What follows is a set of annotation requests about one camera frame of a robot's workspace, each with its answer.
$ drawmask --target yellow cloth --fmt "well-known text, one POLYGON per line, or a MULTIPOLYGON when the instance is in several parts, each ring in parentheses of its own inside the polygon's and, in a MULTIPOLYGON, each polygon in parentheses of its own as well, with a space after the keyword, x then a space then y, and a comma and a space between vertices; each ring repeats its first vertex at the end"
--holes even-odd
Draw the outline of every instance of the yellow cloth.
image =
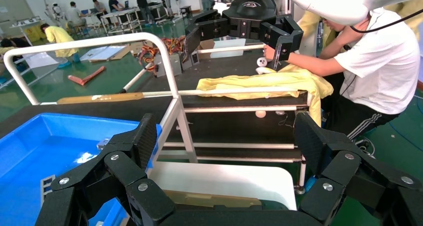
MULTIPOLYGON (((61 27, 49 26, 45 29, 45 35, 49 42, 63 43, 73 41, 72 37, 61 27)), ((78 49, 57 50, 57 57, 70 57, 77 53, 78 49)))
MULTIPOLYGON (((395 11, 401 18, 413 14, 423 7, 423 0, 408 0, 402 3, 385 6, 387 10, 395 11)), ((418 14, 408 20, 406 24, 414 31, 417 40, 420 40, 419 25, 423 21, 423 14, 418 14)))
POLYGON ((215 94, 203 96, 226 96, 236 100, 257 99, 266 97, 279 97, 291 95, 299 96, 299 90, 308 91, 313 95, 309 107, 310 116, 313 120, 321 125, 320 99, 325 98, 333 93, 332 85, 323 77, 312 74, 306 69, 302 69, 295 65, 288 65, 278 73, 253 75, 253 76, 237 76, 231 75, 217 79, 201 79, 198 83, 197 90, 213 90, 213 89, 234 89, 246 87, 269 87, 282 86, 295 91, 280 93, 239 93, 239 94, 215 94))
MULTIPOLYGON (((313 35, 319 25, 320 16, 310 11, 305 11, 298 24, 304 31, 303 38, 313 35)), ((326 24, 323 24, 323 48, 329 45, 335 39, 335 31, 331 30, 326 24)))

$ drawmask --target white metal rod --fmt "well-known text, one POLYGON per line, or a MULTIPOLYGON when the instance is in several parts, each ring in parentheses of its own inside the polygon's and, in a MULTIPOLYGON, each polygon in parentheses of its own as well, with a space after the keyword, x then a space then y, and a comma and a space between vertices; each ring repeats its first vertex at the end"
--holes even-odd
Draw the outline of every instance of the white metal rod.
POLYGON ((247 162, 270 162, 270 163, 294 163, 292 159, 270 159, 270 158, 232 158, 232 157, 207 157, 197 156, 199 160, 219 160, 219 161, 247 161, 247 162))
MULTIPOLYGON (((152 65, 153 63, 148 63, 148 65, 145 67, 145 68, 149 68, 149 67, 151 67, 151 65, 152 65)), ((126 90, 126 91, 128 91, 129 90, 129 88, 131 88, 131 86, 133 86, 134 84, 135 84, 135 82, 137 82, 140 78, 141 78, 141 76, 143 76, 145 73, 147 72, 147 70, 146 69, 142 69, 134 78, 132 78, 132 80, 130 80, 129 82, 128 82, 128 84, 126 84, 123 88, 126 90)))
POLYGON ((295 111, 297 106, 252 106, 252 107, 220 107, 220 108, 188 108, 185 113, 217 113, 248 111, 295 111))
MULTIPOLYGON (((266 92, 288 92, 297 91, 297 89, 272 86, 272 87, 246 87, 236 89, 217 89, 217 90, 180 90, 180 95, 212 95, 212 94, 237 94, 237 93, 266 93, 266 92)), ((145 98, 157 96, 170 96, 170 91, 143 92, 145 98)))
POLYGON ((304 186, 304 181, 305 181, 305 169, 306 169, 306 164, 305 164, 305 158, 304 156, 301 156, 301 170, 300 170, 300 182, 299 182, 299 186, 303 187, 304 186))
MULTIPOLYGON (((166 142, 165 147, 184 147, 183 142, 166 142)), ((294 144, 195 143, 198 148, 294 149, 294 144)))
POLYGON ((205 53, 233 51, 233 50, 254 50, 254 49, 263 49, 264 46, 265 46, 265 44, 257 44, 257 45, 223 47, 223 48, 216 48, 216 49, 203 49, 203 50, 197 50, 197 53, 198 54, 205 54, 205 53))
POLYGON ((39 104, 37 98, 34 96, 33 92, 25 83, 25 81, 23 80, 19 72, 16 70, 16 68, 13 67, 13 62, 12 62, 13 56, 30 54, 30 53, 46 52, 46 51, 83 48, 83 47, 107 45, 107 44, 117 44, 122 42, 133 42, 133 41, 140 41, 140 40, 149 40, 159 48, 160 55, 162 56, 164 67, 165 67, 166 77, 169 82, 170 91, 174 98, 178 98, 179 97, 178 89, 176 87, 175 77, 171 67, 168 49, 163 44, 162 40, 160 40, 160 38, 147 32, 101 37, 101 38, 95 38, 95 39, 85 39, 85 40, 71 41, 71 42, 58 43, 58 44, 47 44, 47 45, 40 45, 40 46, 34 46, 34 47, 17 48, 17 49, 13 49, 6 52, 6 54, 4 55, 4 63, 6 65, 6 68, 12 75, 12 77, 16 80, 19 87, 24 92, 25 96, 31 102, 31 104, 37 105, 39 104))

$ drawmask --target metal bolt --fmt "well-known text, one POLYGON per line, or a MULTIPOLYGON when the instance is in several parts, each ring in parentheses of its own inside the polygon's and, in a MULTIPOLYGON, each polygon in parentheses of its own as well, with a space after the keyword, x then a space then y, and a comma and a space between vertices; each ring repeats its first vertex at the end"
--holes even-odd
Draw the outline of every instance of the metal bolt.
POLYGON ((112 155, 112 157, 110 157, 111 160, 117 160, 119 158, 119 155, 112 155))
POLYGON ((147 184, 140 184, 138 185, 138 190, 139 191, 145 191, 148 188, 147 184))
POLYGON ((349 159, 349 160, 353 160, 354 156, 352 154, 346 154, 345 158, 349 159))
POLYGON ((65 185, 67 182, 69 182, 69 178, 63 178, 59 181, 59 184, 65 185))
POLYGON ((333 186, 331 184, 328 184, 328 183, 324 183, 323 188, 326 189, 327 191, 333 190, 333 186))
POLYGON ((401 180, 404 181, 404 183, 409 184, 409 185, 414 184, 414 181, 407 176, 402 176, 401 180))

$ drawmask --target blue plastic bin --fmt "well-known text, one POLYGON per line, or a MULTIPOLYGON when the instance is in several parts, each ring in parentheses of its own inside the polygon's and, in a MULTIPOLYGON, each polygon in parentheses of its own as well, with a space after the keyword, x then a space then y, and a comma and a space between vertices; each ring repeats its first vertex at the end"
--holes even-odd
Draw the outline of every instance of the blue plastic bin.
MULTIPOLYGON (((34 225, 41 209, 40 181, 75 168, 97 144, 134 130, 139 122, 65 114, 40 114, 0 139, 0 225, 34 225)), ((157 134, 161 134, 157 125, 157 134)), ((90 225, 118 226, 126 216, 117 200, 105 203, 90 225)))

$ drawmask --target black pants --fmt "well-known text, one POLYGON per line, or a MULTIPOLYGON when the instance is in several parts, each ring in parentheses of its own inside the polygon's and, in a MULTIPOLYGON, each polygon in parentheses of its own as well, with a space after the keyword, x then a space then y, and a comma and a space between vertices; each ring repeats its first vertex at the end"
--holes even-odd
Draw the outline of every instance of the black pants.
POLYGON ((344 133, 354 139, 369 130, 384 125, 397 118, 399 114, 380 113, 368 106, 357 104, 340 95, 344 74, 338 73, 325 77, 333 86, 333 94, 322 99, 322 109, 329 114, 324 129, 344 133))
MULTIPOLYGON (((105 10, 104 12, 103 12, 103 14, 102 15, 107 15, 108 13, 107 13, 107 11, 105 10)), ((99 19, 99 21, 100 22, 102 22, 101 21, 101 16, 102 16, 101 14, 97 14, 97 18, 99 19)), ((112 24, 112 21, 110 20, 110 18, 108 17, 107 18, 107 21, 109 22, 109 24, 111 25, 112 24)))

